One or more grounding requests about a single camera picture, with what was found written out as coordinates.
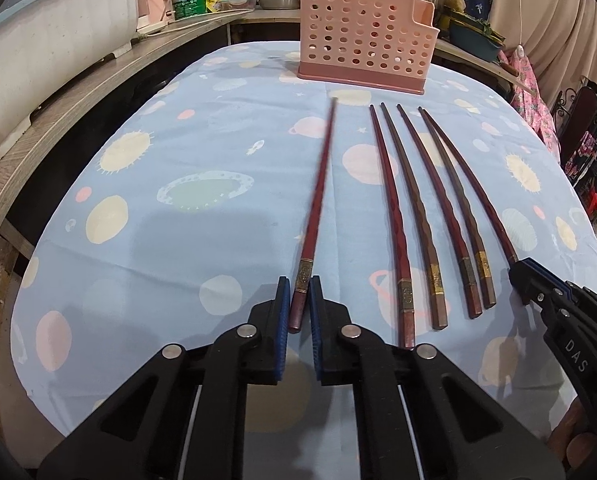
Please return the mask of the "brown chopstick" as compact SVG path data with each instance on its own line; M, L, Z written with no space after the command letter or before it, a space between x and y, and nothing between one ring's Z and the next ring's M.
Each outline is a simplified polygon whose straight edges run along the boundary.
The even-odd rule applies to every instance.
M434 330L443 330L448 326L448 313L445 289L443 289L443 280L441 279L438 256L433 243L432 230L427 221L425 207L422 202L419 187L417 186L417 180L415 180L415 175L409 162L409 158L407 154L405 154L405 147L400 139L394 120L391 118L391 114L389 114L387 105L384 102L379 104L379 107L381 107L388 131L391 133L391 140L393 140L396 148L398 160L400 162L403 176L405 177L405 185L407 185L408 188L415 225L417 226L417 234L419 234L420 237L421 252L425 264L425 278L429 313L431 313L431 325Z
M434 122L431 115L428 114L428 111L420 107L419 112L421 113L425 124L429 128L429 132L434 138L434 141L437 145L437 150L439 151L440 156L443 157L443 162L447 165L449 179L453 189L455 190L455 195L457 195L459 207L461 209L467 229L467 235L469 235L469 242L471 243L472 247L476 264L478 284L481 286L481 304L486 309L489 309L496 304L496 292L495 287L493 287L485 244L481 238L481 234L478 232L477 222L475 220L471 205L469 204L469 200L465 195L458 172L455 170L455 165L453 162L451 162L451 158L454 158L458 162L459 156L451 151L450 143L441 135L439 125Z

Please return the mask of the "dark red chopstick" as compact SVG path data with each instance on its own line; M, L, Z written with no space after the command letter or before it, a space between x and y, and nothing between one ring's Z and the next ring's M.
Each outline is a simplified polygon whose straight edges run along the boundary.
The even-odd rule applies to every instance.
M325 128L323 147L319 159L317 177L315 178L315 186L313 187L305 237L303 246L301 246L300 259L294 283L294 292L290 305L288 329L289 332L293 334L300 331L301 323L303 323L308 285L312 276L313 259L315 259L315 248L318 243L325 182L327 182L327 165L329 165L329 157L332 148L336 110L337 99L332 98L330 101L329 115L327 115L327 128Z
M415 346L415 314L413 304L413 286L411 266L407 252L407 240L402 223L398 193L391 168L391 159L387 152L379 116L373 104L369 105L373 131L376 140L379 162L381 163L384 188L386 192L387 211L391 225L391 241L393 242L394 269L396 280L396 309L398 344L401 348L413 349Z

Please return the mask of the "blue planet pattern tablecloth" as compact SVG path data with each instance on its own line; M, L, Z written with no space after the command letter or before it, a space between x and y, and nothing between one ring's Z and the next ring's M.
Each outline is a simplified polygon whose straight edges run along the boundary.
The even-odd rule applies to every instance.
M545 342L543 308L523 304L512 287L496 232L451 158L495 287L496 304L481 304L458 198L419 107L471 166L519 260L597 294L597 237L560 164L510 104L473 79L432 66L418 95L325 84L297 76L298 50L254 42L206 55L90 158L44 228L14 306L23 387L63 441L166 344L212 344L274 299L280 278L290 282L291 305L336 98L311 278L355 324L401 348L373 104L407 240L414 348L436 347L547 448L579 397ZM420 237L382 102L432 230L443 330L431 325ZM307 298L300 331L288 329L280 382L248 387L239 479L363 479L353 388L319 382Z

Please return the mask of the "pink floral cloth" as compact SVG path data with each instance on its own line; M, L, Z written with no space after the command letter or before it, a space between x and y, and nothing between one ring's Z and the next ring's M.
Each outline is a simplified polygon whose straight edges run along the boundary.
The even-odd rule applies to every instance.
M557 140L555 123L550 110L541 98L538 81L529 62L529 57L519 55L519 48L510 54L500 51L498 60L501 65L509 65L519 73L519 80L527 89L515 86L512 107L519 113L528 127L537 134L545 147L557 162L561 161L561 147Z

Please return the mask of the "dark blue plastic basin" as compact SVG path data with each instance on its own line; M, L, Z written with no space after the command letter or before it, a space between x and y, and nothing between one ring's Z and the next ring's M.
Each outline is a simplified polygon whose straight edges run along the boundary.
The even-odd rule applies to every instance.
M451 13L449 36L451 44L486 62L497 61L505 40L487 21L461 12Z

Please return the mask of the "beige curtain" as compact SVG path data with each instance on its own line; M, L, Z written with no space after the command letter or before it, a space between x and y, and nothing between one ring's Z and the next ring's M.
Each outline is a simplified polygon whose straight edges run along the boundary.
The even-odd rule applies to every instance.
M597 84L595 0L492 0L489 22L505 52L524 49L548 105L585 80Z

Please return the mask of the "pink perforated utensil holder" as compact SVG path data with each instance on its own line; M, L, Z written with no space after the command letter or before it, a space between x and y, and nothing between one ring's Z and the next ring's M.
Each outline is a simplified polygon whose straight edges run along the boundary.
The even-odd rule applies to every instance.
M297 76L422 94L434 14L426 0L300 0Z

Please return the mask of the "wooden counter shelf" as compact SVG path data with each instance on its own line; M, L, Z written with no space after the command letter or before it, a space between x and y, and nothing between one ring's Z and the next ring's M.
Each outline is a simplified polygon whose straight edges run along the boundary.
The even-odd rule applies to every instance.
M168 26L144 36L119 58L93 65L61 88L0 159L0 229L18 193L38 165L79 119L101 100L165 55L216 29L233 24L298 24L298 10L255 10L213 14L192 25Z

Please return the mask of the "white dish drainer tub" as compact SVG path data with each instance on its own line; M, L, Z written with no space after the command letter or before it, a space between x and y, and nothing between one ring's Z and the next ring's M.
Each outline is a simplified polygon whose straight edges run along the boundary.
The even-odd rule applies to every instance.
M131 49L138 0L21 0L0 13L0 159L56 90Z

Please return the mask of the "clear lidded food container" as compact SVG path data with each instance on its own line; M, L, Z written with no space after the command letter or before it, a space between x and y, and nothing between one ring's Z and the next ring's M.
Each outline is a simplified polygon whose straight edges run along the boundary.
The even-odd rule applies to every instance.
M257 3L258 0L218 0L214 8L216 12L251 11Z

